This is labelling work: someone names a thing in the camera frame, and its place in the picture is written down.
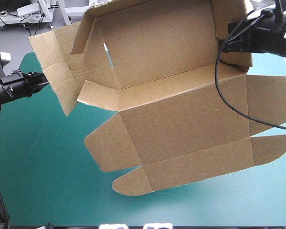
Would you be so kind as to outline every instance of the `unfolded cardboard box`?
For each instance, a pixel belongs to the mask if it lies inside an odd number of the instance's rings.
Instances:
[[[143,195],[284,154],[286,135],[252,137],[269,127],[236,114],[215,88],[218,40],[246,12],[244,0],[113,0],[80,24],[30,38],[66,115],[77,101],[117,111],[85,139],[101,170],[139,166],[114,190]],[[248,53],[222,60],[232,105],[286,122],[286,77],[247,75]]]

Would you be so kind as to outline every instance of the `cardboard flap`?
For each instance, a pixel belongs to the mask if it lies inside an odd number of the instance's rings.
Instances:
[[[95,17],[91,16],[87,13],[84,14],[81,24],[78,28],[78,31],[75,35],[72,54],[80,54],[83,53],[87,44],[87,40],[91,33]]]
[[[77,101],[110,111],[118,111],[119,97],[120,91],[116,89],[85,81]]]
[[[286,135],[253,137],[254,164],[267,164],[280,158],[286,152]]]
[[[120,114],[88,135],[85,145],[104,172],[142,164]]]
[[[76,99],[79,95],[79,90],[65,60],[78,26],[77,23],[30,37],[32,48],[41,63],[43,72],[57,94],[66,115],[76,106]]]
[[[281,125],[286,123],[286,76],[247,76],[249,115]],[[249,121],[250,135],[271,127]]]
[[[143,195],[150,193],[150,188],[176,187],[270,162],[285,151],[286,135],[246,138],[144,165],[116,179],[113,188],[124,195]]]

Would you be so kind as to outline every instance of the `table surface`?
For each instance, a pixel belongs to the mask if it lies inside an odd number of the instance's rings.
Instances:
[[[284,59],[254,56],[251,74],[286,75]],[[33,53],[23,72],[41,71]],[[171,222],[179,226],[286,225],[286,153],[267,165],[140,197],[112,190],[83,139],[114,115],[78,104],[66,117],[50,86],[2,107],[0,189],[12,225]],[[260,135],[286,134],[271,129]]]

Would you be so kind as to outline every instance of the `white plastic clip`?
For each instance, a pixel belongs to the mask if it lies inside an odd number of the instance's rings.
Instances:
[[[171,223],[147,223],[143,229],[173,229]]]
[[[126,224],[101,224],[99,229],[128,229]]]

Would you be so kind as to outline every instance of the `black mount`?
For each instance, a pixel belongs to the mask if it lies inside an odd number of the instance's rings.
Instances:
[[[31,97],[49,84],[43,73],[21,72],[20,69],[5,75],[3,67],[10,62],[8,53],[0,52],[0,105],[20,99]]]

